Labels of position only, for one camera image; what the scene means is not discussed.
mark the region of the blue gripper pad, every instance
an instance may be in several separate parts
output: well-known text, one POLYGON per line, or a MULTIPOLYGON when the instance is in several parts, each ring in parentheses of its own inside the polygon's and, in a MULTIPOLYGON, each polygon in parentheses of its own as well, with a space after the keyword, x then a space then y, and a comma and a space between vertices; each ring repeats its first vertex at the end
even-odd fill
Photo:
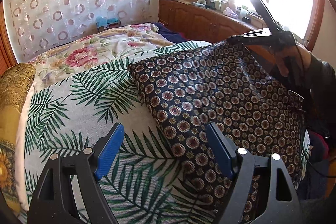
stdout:
POLYGON ((97 170, 95 172, 95 176, 98 180, 101 180, 103 176, 106 176, 109 173, 116 154, 124 140, 124 135, 124 126, 121 123, 118 123, 115 124, 109 134, 104 137, 109 138, 109 140, 106 142, 106 145, 98 156, 97 170))
POLYGON ((232 180, 238 172, 236 145, 231 139, 226 138, 213 122, 207 125, 206 132, 209 146, 222 175, 232 180))

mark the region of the black fabric with circular pattern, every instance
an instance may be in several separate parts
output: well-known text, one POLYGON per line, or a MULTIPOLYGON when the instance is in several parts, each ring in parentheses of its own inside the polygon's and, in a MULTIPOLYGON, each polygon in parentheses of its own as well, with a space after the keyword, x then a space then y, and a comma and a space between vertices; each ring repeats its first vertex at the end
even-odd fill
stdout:
MULTIPOLYGON (((220 42, 162 55, 130 66, 142 100, 182 160, 184 174, 215 209, 231 181, 221 175, 207 143, 206 125, 215 122, 238 147, 252 154, 281 155, 293 180, 301 174, 299 132, 302 98, 269 76, 243 46, 220 42)), ((254 177, 243 221, 254 217, 254 177)))

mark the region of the dark sleeve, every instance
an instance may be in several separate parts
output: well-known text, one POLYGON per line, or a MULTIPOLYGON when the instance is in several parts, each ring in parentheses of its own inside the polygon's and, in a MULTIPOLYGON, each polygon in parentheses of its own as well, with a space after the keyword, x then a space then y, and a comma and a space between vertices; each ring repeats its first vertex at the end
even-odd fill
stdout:
POLYGON ((336 136, 336 77, 335 70, 311 54, 306 71, 306 87, 310 89, 320 119, 326 122, 329 132, 336 136))

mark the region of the bedspread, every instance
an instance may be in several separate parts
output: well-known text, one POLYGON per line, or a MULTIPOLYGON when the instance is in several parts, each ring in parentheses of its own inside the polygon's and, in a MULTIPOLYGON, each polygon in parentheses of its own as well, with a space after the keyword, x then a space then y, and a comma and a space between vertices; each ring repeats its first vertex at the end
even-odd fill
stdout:
POLYGON ((36 91, 92 67, 174 44, 157 31, 150 23, 130 25, 46 51, 29 62, 36 68, 36 91))
MULTIPOLYGON (((132 62, 206 45, 209 43, 184 42, 115 60, 35 94, 25 143, 29 202, 51 154, 77 154, 120 122, 125 127, 124 143, 110 173, 100 181, 119 223, 211 223, 212 212, 199 201, 195 188, 183 180, 180 160, 158 134, 127 70, 132 62)), ((76 177, 73 190, 81 219, 88 222, 76 177)))

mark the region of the pink fabric edge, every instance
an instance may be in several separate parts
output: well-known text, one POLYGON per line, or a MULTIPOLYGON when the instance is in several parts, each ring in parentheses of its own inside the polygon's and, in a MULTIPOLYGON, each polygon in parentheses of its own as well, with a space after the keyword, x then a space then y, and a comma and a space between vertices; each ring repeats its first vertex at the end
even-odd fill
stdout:
POLYGON ((16 132, 16 145, 15 145, 15 182, 17 195, 20 201, 21 208, 28 211, 29 204, 26 192, 26 179, 25 179, 25 132, 28 120, 28 113, 32 97, 35 93, 34 82, 28 91, 26 101, 23 105, 18 129, 16 132))

